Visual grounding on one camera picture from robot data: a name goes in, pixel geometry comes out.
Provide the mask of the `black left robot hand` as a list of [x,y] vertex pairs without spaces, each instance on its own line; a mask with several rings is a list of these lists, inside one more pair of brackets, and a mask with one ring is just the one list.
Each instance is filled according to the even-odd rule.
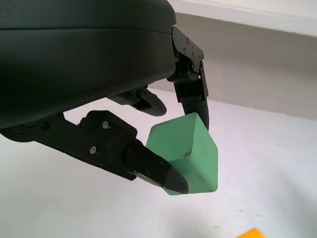
[[64,113],[108,98],[160,117],[148,90],[173,83],[185,116],[169,123],[180,141],[196,126],[208,135],[204,53],[176,27],[166,0],[3,0],[0,3],[0,133],[38,142],[128,180],[172,193],[203,192],[203,173],[177,156],[152,152],[137,130],[110,111],[78,124]]

